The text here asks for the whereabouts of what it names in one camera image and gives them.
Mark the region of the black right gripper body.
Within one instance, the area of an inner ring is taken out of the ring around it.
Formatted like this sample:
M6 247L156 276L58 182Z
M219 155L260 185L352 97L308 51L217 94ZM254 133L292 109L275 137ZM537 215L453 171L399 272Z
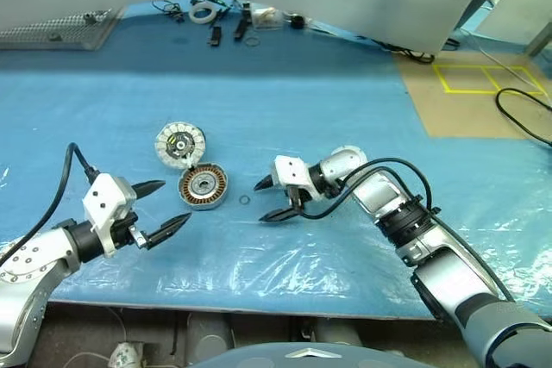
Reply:
M286 187L286 194L290 199L292 210L298 215L304 213L304 205L312 200L311 194L295 185Z

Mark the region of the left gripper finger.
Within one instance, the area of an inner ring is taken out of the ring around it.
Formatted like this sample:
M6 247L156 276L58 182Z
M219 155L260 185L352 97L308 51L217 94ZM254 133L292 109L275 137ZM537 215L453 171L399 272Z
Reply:
M136 195L136 199L142 199L153 194L166 184L165 180L149 180L138 184L132 184L131 188Z
M146 235L146 249L152 249L173 237L191 218L192 213L174 216L160 225L160 228Z

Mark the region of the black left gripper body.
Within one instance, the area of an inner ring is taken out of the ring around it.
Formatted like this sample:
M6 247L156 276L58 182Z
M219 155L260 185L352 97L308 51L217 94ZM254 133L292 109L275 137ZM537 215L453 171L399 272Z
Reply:
M137 221L138 215L130 210L124 218L113 223L110 236L116 249L130 245L137 245L139 248L147 247L148 237L136 228Z

